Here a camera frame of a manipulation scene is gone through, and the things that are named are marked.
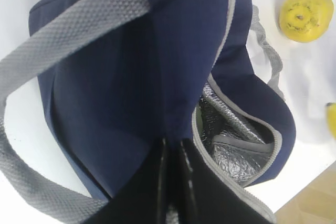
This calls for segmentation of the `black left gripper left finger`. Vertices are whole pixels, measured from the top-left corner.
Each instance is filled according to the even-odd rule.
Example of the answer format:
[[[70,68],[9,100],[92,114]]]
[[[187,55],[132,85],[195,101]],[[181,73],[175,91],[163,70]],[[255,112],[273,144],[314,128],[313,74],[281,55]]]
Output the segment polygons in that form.
[[[130,181],[89,223],[165,223],[168,147],[156,140]]]

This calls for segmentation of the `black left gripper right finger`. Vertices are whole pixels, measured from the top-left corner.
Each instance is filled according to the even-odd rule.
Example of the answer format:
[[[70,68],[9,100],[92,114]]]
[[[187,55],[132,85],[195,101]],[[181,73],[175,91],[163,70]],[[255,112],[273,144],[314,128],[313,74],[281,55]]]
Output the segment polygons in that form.
[[[177,154],[182,223],[272,223],[272,211],[240,185],[216,170],[190,140]]]

